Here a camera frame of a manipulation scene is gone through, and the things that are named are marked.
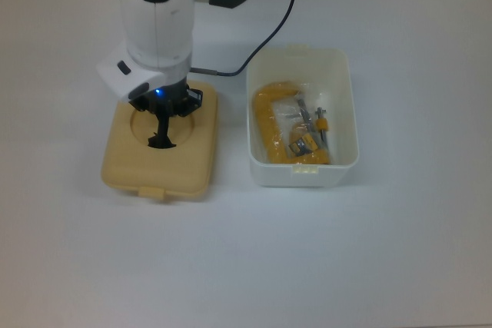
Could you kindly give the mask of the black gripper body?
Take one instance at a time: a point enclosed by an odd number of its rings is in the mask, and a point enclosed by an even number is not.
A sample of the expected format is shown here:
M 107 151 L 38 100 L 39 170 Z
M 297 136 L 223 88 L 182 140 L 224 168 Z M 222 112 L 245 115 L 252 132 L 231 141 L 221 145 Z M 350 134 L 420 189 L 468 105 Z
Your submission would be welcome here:
M 180 81 L 169 86 L 162 86 L 143 95 L 145 110 L 152 114 L 166 114 L 185 117 L 191 113 L 188 96 L 188 83 Z

